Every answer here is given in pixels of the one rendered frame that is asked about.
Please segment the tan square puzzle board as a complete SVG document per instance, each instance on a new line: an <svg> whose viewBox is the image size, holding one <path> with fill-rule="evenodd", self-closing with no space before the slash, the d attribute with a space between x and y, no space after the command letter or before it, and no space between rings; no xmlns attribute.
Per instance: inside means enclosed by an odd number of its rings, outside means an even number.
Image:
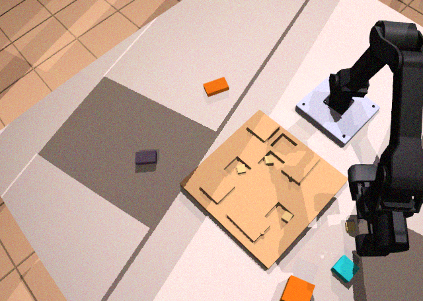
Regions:
<svg viewBox="0 0 423 301"><path fill-rule="evenodd" d="M268 270L347 180L259 109L179 184Z"/></svg>

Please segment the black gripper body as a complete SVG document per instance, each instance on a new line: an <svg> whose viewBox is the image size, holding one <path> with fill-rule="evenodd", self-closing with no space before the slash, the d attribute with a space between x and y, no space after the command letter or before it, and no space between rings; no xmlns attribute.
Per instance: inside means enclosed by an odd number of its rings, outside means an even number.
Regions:
<svg viewBox="0 0 423 301"><path fill-rule="evenodd" d="M356 211L358 219L367 221L368 234L356 236L356 251L360 257L387 256L390 253L380 253L374 250L373 230L371 215L375 211L365 199L367 188L374 182L377 173L377 166L374 164L354 164L349 167L348 181L354 186L358 186L358 194L355 195Z"/></svg>

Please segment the orange cube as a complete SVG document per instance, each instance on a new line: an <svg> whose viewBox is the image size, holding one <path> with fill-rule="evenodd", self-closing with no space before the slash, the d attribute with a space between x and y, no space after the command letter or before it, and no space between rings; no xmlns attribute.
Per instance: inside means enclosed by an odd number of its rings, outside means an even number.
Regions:
<svg viewBox="0 0 423 301"><path fill-rule="evenodd" d="M290 276L279 301L310 301L314 284Z"/></svg>

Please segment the teal cube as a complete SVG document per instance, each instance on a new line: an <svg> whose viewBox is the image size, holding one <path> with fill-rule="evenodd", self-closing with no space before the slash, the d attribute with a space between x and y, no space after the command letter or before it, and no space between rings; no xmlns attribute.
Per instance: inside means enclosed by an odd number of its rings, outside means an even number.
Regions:
<svg viewBox="0 0 423 301"><path fill-rule="evenodd" d="M334 272L338 277L342 279L345 283L358 272L360 268L356 266L354 262L343 255L331 268L331 271Z"/></svg>

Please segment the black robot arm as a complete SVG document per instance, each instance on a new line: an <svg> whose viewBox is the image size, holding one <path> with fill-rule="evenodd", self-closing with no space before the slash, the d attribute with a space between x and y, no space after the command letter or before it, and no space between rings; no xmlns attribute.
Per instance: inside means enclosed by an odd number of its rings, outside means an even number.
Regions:
<svg viewBox="0 0 423 301"><path fill-rule="evenodd" d="M369 44L352 67L330 73L323 102L343 115L386 64L393 73L389 145L365 199L377 211L371 215L374 250L398 253L410 248L406 218L423 204L423 35L415 23L377 21Z"/></svg>

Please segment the tan block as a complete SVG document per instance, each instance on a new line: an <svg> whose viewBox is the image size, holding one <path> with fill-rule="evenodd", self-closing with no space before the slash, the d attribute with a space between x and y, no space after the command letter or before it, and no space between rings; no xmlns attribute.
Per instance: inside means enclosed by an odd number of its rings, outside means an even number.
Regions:
<svg viewBox="0 0 423 301"><path fill-rule="evenodd" d="M237 165L237 171L238 171L238 174L246 173L245 164Z"/></svg>
<svg viewBox="0 0 423 301"><path fill-rule="evenodd" d="M355 223L354 222L345 222L345 226L346 226L346 231L347 232L352 232L355 231Z"/></svg>
<svg viewBox="0 0 423 301"><path fill-rule="evenodd" d="M274 164L273 155L265 156L265 162L266 162L266 165L272 165L272 164Z"/></svg>
<svg viewBox="0 0 423 301"><path fill-rule="evenodd" d="M285 211L284 215L282 216L282 219L286 222L289 222L292 216L293 214L290 214L287 211Z"/></svg>

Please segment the orange flat panel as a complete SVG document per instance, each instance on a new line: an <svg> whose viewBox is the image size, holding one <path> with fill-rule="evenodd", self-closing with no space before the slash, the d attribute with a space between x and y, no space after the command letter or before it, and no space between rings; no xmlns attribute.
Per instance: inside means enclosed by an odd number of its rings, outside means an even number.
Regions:
<svg viewBox="0 0 423 301"><path fill-rule="evenodd" d="M203 85L208 97L229 90L229 86L224 77L204 83Z"/></svg>

